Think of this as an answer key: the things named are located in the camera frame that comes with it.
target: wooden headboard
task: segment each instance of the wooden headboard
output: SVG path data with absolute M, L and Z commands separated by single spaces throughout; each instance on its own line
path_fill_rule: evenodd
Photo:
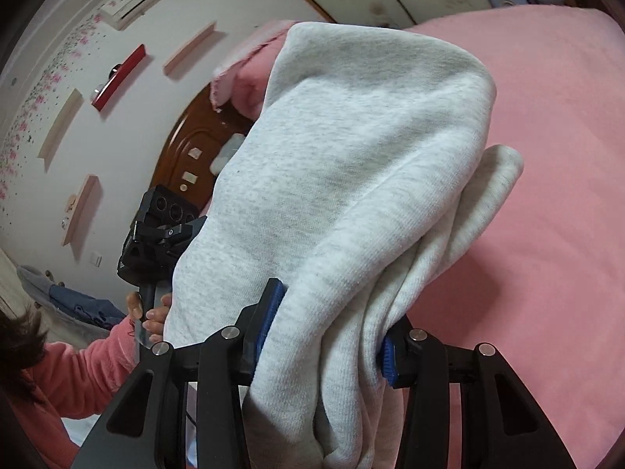
M 200 210 L 213 196 L 217 178 L 209 170 L 212 161 L 232 134 L 247 136 L 252 127 L 252 121 L 241 116 L 230 103 L 216 112 L 209 100 L 210 90 L 210 85 L 202 89 L 176 122 L 150 184 L 167 187 Z

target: wall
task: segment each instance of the wall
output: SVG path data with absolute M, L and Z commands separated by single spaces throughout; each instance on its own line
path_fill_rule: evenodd
M 165 138 L 227 52 L 276 18 L 321 16 L 304 0 L 161 0 L 122 32 L 103 23 L 95 10 L 83 18 L 49 57 L 16 116 L 7 118 L 0 156 L 0 245 L 12 260 L 50 269 L 68 287 L 122 305 L 130 286 L 117 278 L 117 261 Z M 212 20 L 219 33 L 172 78 L 165 77 L 163 62 Z M 149 58 L 99 114 L 89 103 L 91 92 L 140 43 Z M 14 66 L 22 61 L 18 57 Z M 37 159 L 51 115 L 74 87 L 85 98 L 82 106 L 52 160 Z M 61 247 L 65 204 L 88 173 L 99 183 L 76 242 Z M 89 263 L 92 252 L 102 255 L 99 267 Z

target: bed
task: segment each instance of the bed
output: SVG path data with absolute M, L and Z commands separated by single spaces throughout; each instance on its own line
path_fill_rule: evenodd
M 215 178 L 180 192 L 180 174 L 191 166 L 206 172 L 232 133 L 249 130 L 241 113 L 257 117 L 292 25 L 226 62 L 172 131 L 153 184 L 207 204 Z M 494 343 L 579 469 L 625 467 L 623 31 L 596 10 L 530 5 L 448 16 L 410 31 L 455 43 L 486 64 L 498 86 L 489 141 L 517 148 L 526 160 L 495 222 L 421 295 L 412 324 L 448 344 Z M 221 112 L 209 95 L 224 104 Z M 196 142 L 207 153 L 190 163 L 185 153 Z M 452 432 L 456 446 L 458 436 Z M 454 453 L 451 467 L 459 465 Z

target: pink sleeve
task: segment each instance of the pink sleeve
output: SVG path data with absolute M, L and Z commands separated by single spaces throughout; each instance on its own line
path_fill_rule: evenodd
M 60 416 L 100 414 L 135 366 L 133 333 L 126 318 L 108 338 L 82 351 L 63 342 L 46 344 L 46 355 L 32 368 L 32 378 Z

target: light gray fabric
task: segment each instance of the light gray fabric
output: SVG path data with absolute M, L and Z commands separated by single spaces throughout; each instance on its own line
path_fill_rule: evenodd
M 392 467 L 401 392 L 383 335 L 495 216 L 523 167 L 484 152 L 495 87 L 430 37 L 294 26 L 259 120 L 174 273 L 165 337 L 197 343 L 288 287 L 243 412 L 253 463 Z

